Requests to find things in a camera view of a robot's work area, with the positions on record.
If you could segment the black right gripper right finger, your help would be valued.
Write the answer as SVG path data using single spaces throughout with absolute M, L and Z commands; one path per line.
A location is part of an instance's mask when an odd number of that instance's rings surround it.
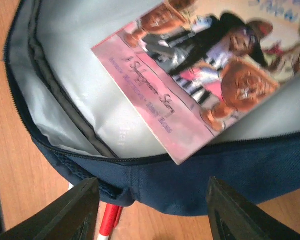
M 299 233 L 214 176 L 208 182 L 206 202 L 214 240 L 300 240 Z

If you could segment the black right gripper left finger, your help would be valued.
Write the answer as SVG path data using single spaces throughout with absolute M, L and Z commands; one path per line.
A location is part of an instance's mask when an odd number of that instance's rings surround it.
M 100 203 L 97 178 L 86 178 L 0 240 L 93 240 Z

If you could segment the navy blue student backpack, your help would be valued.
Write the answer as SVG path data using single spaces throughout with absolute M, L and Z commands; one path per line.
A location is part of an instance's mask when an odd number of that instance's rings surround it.
M 71 184 L 103 202 L 204 216 L 211 176 L 259 204 L 300 188 L 300 76 L 177 164 L 93 53 L 164 0 L 22 0 L 5 44 L 20 117 Z

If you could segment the pink Taming of Shrew book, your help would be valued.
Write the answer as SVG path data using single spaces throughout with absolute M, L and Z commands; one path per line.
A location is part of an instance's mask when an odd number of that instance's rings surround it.
M 300 76 L 300 0 L 164 0 L 92 52 L 181 164 Z

